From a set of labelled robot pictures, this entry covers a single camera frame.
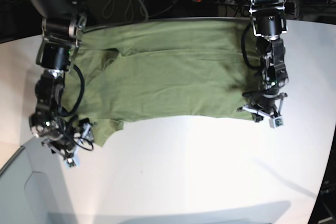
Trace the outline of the black robot arm right side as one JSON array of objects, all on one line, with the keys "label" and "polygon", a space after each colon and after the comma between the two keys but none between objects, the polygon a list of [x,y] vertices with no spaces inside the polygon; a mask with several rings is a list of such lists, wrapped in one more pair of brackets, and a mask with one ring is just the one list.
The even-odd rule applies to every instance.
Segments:
[{"label": "black robot arm right side", "polygon": [[[68,167],[79,164],[77,151],[93,150],[93,124],[76,114],[85,91],[85,81],[75,65],[87,15],[80,0],[31,0],[42,15],[42,43],[36,64],[43,73],[35,85],[37,104],[29,127],[42,146],[58,154]],[[62,104],[65,76],[74,71],[80,81],[77,101],[69,110]]]}]

